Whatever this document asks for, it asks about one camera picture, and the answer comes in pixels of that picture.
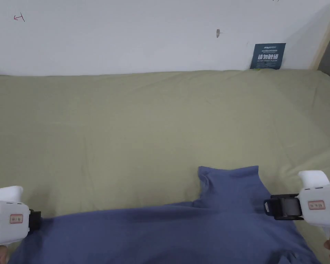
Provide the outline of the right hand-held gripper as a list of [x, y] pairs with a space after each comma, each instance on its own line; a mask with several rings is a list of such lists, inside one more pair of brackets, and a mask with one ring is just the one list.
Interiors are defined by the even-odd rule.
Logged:
[[298, 194], [271, 195], [264, 201], [266, 215], [275, 220], [304, 220], [330, 237], [330, 181], [321, 170], [298, 173], [303, 187]]

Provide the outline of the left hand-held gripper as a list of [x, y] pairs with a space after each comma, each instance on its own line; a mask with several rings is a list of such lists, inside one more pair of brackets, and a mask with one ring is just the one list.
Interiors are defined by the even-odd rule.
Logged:
[[21, 201], [23, 187], [0, 188], [0, 246], [24, 239], [41, 227], [41, 212]]

